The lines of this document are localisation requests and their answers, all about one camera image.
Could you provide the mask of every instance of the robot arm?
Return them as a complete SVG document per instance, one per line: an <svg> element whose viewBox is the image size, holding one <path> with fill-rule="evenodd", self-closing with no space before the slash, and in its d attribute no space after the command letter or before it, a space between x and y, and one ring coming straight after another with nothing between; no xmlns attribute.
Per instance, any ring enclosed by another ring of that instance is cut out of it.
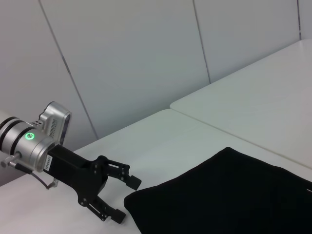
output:
<svg viewBox="0 0 312 234"><path fill-rule="evenodd" d="M102 221L109 216L121 223L125 214L115 210L98 197L109 176L137 190L141 180L129 176L129 165L99 156L88 161L62 146L71 113L56 102L51 102L39 120L27 123L0 112L0 150L9 155L1 162L34 175L33 171L50 174L54 181L47 189L56 187L58 180L72 187L78 203L87 207Z"/></svg>

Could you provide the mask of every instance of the white table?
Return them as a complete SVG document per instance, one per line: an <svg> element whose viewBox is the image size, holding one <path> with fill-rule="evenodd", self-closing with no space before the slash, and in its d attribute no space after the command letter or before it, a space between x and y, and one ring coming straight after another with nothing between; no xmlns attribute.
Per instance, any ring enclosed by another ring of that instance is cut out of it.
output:
<svg viewBox="0 0 312 234"><path fill-rule="evenodd" d="M144 189L181 175L228 146L312 180L312 170L172 110L152 115L76 153L89 160L105 155L130 164L130 174L142 179L140 189ZM48 174L39 175L51 180ZM123 206L125 196L132 192L124 183L109 178L100 193L105 202L127 214L125 222L118 225L110 219L102 222L81 207L74 190L63 183L47 191L25 175L0 187L0 233L139 234Z"/></svg>
<svg viewBox="0 0 312 234"><path fill-rule="evenodd" d="M312 168L312 40L297 42L170 107Z"/></svg>

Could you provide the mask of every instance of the white wall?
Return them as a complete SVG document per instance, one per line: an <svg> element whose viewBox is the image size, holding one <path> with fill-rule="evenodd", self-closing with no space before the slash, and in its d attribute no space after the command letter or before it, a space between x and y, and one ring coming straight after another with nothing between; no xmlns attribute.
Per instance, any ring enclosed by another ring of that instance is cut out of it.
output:
<svg viewBox="0 0 312 234"><path fill-rule="evenodd" d="M195 0L195 6L211 82L299 40L296 0Z"/></svg>
<svg viewBox="0 0 312 234"><path fill-rule="evenodd" d="M42 0L100 137L209 84L191 0Z"/></svg>
<svg viewBox="0 0 312 234"><path fill-rule="evenodd" d="M312 39L312 0L299 0L301 37Z"/></svg>
<svg viewBox="0 0 312 234"><path fill-rule="evenodd" d="M38 1L1 0L0 32L0 108L32 121L57 101L73 112L65 146L74 150L95 141ZM0 185L20 175L0 167Z"/></svg>

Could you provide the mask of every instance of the black cloth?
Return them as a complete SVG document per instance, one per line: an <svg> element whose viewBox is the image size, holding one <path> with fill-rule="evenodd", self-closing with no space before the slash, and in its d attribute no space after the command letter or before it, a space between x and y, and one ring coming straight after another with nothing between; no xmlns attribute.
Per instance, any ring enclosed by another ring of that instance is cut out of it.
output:
<svg viewBox="0 0 312 234"><path fill-rule="evenodd" d="M226 148L124 200L142 234L312 233L312 184Z"/></svg>

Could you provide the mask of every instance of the panel seam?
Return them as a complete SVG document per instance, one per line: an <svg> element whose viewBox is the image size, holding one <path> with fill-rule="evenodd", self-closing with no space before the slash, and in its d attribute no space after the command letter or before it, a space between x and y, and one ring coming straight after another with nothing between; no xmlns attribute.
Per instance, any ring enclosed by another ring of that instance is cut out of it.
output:
<svg viewBox="0 0 312 234"><path fill-rule="evenodd" d="M302 40L299 0L297 0L297 9L298 9L298 24L299 24L299 40Z"/></svg>
<svg viewBox="0 0 312 234"><path fill-rule="evenodd" d="M44 10L44 8L43 8L42 2L41 2L41 0L38 0L38 2L39 2L39 5L40 5L40 8L41 8L41 10L42 10L42 13L43 13L43 15L44 15L45 21L46 21L47 24L48 24L48 27L49 27L49 30L50 30L51 35L52 35L52 37L53 37L53 40L54 40L54 42L55 42L55 44L56 44L56 46L57 46L57 48L58 48L59 54L61 55L61 58L62 58L62 60L63 60L63 62L64 62L65 67L66 67L66 70L67 70L67 72L68 72L68 74L69 74L69 77L70 77L70 79L71 79L71 81L72 81L72 84L73 84L73 86L74 86L74 88L75 88L75 90L76 90L76 93L77 93L77 95L78 95L78 97L79 97L79 100L80 100L80 102L81 102L81 104L82 104L82 107L83 107L83 109L84 109L84 111L85 111L85 113L86 113L86 115L87 115L87 118L88 118L88 120L89 120L89 122L90 122L92 131L93 131L94 135L96 136L96 139L99 140L98 135L97 135L97 132L96 132L96 130L95 130L95 128L94 128L94 125L93 125L93 123L92 123L92 121L91 121L90 115L89 115L89 113L88 113L88 111L87 111L87 108L86 108L86 106L85 106L85 104L84 104L84 102L83 102L83 100L82 100L82 97L81 97L81 95L80 95L80 92L79 92L79 90L78 90L78 87L76 86L76 83L75 83L75 81L74 81L73 75L72 75L72 73L71 73L71 71L70 71L70 69L69 69L69 66L68 66L67 62L66 62L65 56L63 55L63 52L62 52L61 49L60 49L58 40L57 40L57 38L56 38L56 36L55 36L55 34L54 34L54 31L53 31L53 29L52 29L52 26L51 26L51 24L50 24L50 21L49 21L47 15L46 15L46 13L45 13L45 10Z"/></svg>
<svg viewBox="0 0 312 234"><path fill-rule="evenodd" d="M282 158L284 158L284 159L287 159L287 160L289 160L289 161L291 161L291 162L294 162L294 163L296 163L296 164L299 164L299 165L301 165L301 166L303 166L303 167L305 167L305 168L308 168L308 169L312 170L312 167L307 166L307 165L305 165L305 164L303 164L303 163L301 163L301 162L299 162L299 161L296 161L296 160L294 160L294 159L292 159L292 158L290 158L290 157L284 156L283 154L280 154L280 153L275 152L275 151L273 151L273 150L267 149L267 148L265 148L265 147L263 147L263 146L261 146L261 145L259 145L259 144L253 143L252 141L246 140L246 139L244 139L244 138L242 138L242 137L240 137L240 136L238 136L238 135L235 135L235 134L232 134L232 133L230 133L230 132L227 132L227 131L225 131L225 130L223 130L223 129L221 129L221 128L218 128L218 127L216 127L216 126L213 126L213 125L211 125L211 124L209 124L209 123L206 123L206 122L204 122L204 121L202 121L202 120L200 120L200 119L198 119L198 118L192 117L192 116L190 116L190 115L188 115L188 114L186 114L186 113L183 113L183 112L180 112L180 111L177 111L177 110L174 110L174 109L172 109L172 110L175 111L175 112L177 112L177 113L180 113L180 114L182 114L182 115L184 115L184 116L186 116L186 117L188 117L188 118L191 118L191 119L193 119L193 120L195 120L195 121L198 121L198 122L200 122L200 123L202 123L202 124L205 124L205 125L207 125L207 126L209 126L209 127L212 127L212 128L214 128L214 129L217 129L218 131L221 131L221 132L223 132L223 133L225 133L225 134L227 134L227 135L231 135L231 136L233 136L233 137L235 137L235 138L238 138L238 139L240 139L240 140L242 140L242 141L245 141L245 142L247 142L247 143L249 143L249 144L251 144L251 145L254 145L254 146L256 146L256 147L259 147L259 148L261 148L261 149L263 149L263 150L265 150L265 151L268 151L268 152L270 152L270 153L273 153L273 154L275 154L275 155L278 155L278 156L280 156L280 157L282 157Z"/></svg>
<svg viewBox="0 0 312 234"><path fill-rule="evenodd" d="M203 51L203 56L204 56L204 60L205 60L205 64L206 64L207 75L208 75L208 81L209 81L209 84L211 84L210 73L209 73L208 63L207 63L207 59L206 59L206 53L205 53L205 49L204 49L203 38L202 38L202 35L201 35L201 31L200 31L200 26L199 26L199 20L198 20L198 15L197 15L197 10L196 10L195 0L193 0L193 7L194 7L195 18L196 18L196 23L197 23L197 28L198 28L199 38L200 38L201 49L202 49L202 51Z"/></svg>

